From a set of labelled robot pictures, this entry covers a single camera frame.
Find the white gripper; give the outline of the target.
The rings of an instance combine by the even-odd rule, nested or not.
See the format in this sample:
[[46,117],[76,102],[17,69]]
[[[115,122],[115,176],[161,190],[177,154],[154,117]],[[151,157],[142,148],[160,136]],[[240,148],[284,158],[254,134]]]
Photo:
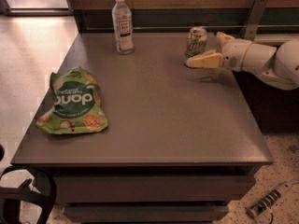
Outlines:
[[216,33],[216,40],[222,49],[221,53],[210,49],[202,54],[188,58],[185,64],[190,68],[219,68],[223,66],[232,71],[240,72],[245,54],[252,42],[245,39],[235,39],[223,32]]

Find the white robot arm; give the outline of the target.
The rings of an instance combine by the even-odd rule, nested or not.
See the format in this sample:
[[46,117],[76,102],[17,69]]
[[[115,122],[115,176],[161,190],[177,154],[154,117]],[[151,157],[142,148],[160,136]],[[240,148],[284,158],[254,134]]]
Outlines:
[[299,40],[283,43],[278,49],[253,41],[233,38],[217,32],[216,41],[221,51],[214,49],[188,58],[190,68],[224,67],[235,72],[247,72],[263,83],[290,91],[299,87]]

